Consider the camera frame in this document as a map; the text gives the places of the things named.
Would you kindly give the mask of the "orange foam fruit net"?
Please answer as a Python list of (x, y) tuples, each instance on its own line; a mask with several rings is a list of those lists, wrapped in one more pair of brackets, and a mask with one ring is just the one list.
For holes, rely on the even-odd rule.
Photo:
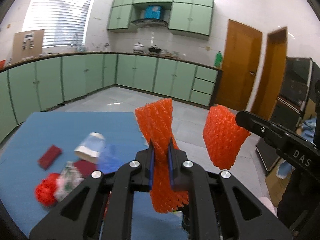
[(210, 107), (202, 134), (211, 162), (221, 170), (231, 169), (251, 135), (236, 124), (235, 114), (222, 105)]

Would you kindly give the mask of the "green white paper carton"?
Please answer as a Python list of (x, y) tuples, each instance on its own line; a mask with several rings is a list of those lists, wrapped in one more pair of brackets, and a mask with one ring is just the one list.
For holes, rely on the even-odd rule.
[(61, 202), (67, 197), (84, 178), (80, 171), (74, 166), (74, 163), (68, 161), (56, 180), (56, 190), (54, 197), (58, 202)]

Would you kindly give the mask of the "red paper cup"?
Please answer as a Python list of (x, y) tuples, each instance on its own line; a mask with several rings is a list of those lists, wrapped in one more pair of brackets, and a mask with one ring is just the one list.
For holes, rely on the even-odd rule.
[(43, 206), (50, 207), (57, 202), (54, 193), (57, 189), (56, 181), (59, 176), (58, 173), (50, 173), (35, 188), (35, 197)]

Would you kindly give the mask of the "green lower kitchen cabinets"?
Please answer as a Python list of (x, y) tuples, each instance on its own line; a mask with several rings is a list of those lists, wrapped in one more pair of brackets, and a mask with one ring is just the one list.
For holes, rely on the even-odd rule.
[(1, 69), (1, 139), (34, 112), (48, 111), (113, 86), (214, 104), (222, 70), (161, 56), (130, 53), (49, 55)]

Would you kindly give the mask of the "blue plastic bag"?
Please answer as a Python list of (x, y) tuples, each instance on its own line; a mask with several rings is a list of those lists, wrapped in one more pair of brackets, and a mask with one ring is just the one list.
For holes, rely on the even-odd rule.
[(121, 158), (119, 144), (106, 144), (99, 155), (97, 170), (103, 174), (116, 172), (125, 161)]

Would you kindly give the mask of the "white blue paper cup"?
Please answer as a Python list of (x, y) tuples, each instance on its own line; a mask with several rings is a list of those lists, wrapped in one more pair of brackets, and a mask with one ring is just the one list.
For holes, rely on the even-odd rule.
[(104, 148), (104, 136), (100, 133), (92, 132), (75, 148), (74, 153), (82, 160), (97, 164)]

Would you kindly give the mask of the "green plastic bottle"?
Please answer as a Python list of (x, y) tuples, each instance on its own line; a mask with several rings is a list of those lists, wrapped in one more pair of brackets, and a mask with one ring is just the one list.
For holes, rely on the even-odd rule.
[(222, 61), (223, 61), (223, 55), (222, 55), (221, 51), (218, 51), (216, 54), (216, 57), (215, 57), (214, 66), (216, 68), (220, 68)]

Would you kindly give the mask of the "brown wooden door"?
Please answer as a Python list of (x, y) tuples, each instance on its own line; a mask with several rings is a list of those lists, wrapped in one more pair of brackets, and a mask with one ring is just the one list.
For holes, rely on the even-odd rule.
[(222, 76), (215, 103), (236, 111), (246, 108), (258, 69), (263, 33), (228, 21)]

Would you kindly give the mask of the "black wok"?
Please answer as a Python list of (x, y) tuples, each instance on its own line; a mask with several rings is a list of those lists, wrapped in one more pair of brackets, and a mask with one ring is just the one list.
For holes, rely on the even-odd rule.
[(148, 47), (148, 51), (150, 54), (157, 54), (159, 55), (161, 53), (161, 48), (158, 48), (157, 46), (150, 46)]

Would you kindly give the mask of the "dark red flat box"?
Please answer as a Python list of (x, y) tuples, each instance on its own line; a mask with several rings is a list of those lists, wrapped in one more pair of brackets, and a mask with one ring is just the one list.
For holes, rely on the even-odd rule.
[(46, 150), (46, 152), (37, 160), (38, 165), (47, 170), (55, 161), (57, 157), (62, 154), (62, 149), (52, 145)]

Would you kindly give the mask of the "blue foam floor mat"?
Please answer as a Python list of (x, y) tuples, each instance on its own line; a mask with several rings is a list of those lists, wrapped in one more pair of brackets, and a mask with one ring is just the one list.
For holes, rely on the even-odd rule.
[[(68, 161), (77, 161), (75, 148), (89, 135), (100, 133), (107, 144), (119, 144), (125, 163), (146, 148), (131, 112), (35, 112), (19, 127), (1, 155), (1, 201), (26, 236), (48, 213), (35, 198), (35, 187)], [(62, 154), (47, 169), (37, 160), (52, 145)]]

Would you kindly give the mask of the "blue box above hood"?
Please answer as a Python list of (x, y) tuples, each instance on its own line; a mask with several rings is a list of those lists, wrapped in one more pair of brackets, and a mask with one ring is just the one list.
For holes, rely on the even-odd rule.
[(149, 5), (146, 7), (144, 18), (147, 19), (163, 19), (163, 7), (160, 5)]

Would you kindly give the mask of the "brown cardboard box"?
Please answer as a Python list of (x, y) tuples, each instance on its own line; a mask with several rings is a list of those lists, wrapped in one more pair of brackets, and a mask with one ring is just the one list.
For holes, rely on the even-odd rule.
[(12, 62), (38, 57), (42, 54), (44, 29), (16, 33), (12, 45)]

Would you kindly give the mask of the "white window blinds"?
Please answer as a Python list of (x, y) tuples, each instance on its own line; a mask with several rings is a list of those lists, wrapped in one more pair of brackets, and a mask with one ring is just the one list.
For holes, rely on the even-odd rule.
[(71, 46), (75, 33), (85, 42), (93, 0), (31, 0), (23, 31), (44, 29), (43, 48)]

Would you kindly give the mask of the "green upper wall cabinets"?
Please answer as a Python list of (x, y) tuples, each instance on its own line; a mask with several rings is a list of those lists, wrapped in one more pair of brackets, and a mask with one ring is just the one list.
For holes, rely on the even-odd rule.
[(208, 40), (211, 33), (214, 0), (113, 0), (108, 31), (135, 33), (131, 22), (143, 19), (146, 7), (163, 7), (163, 19), (172, 34)]

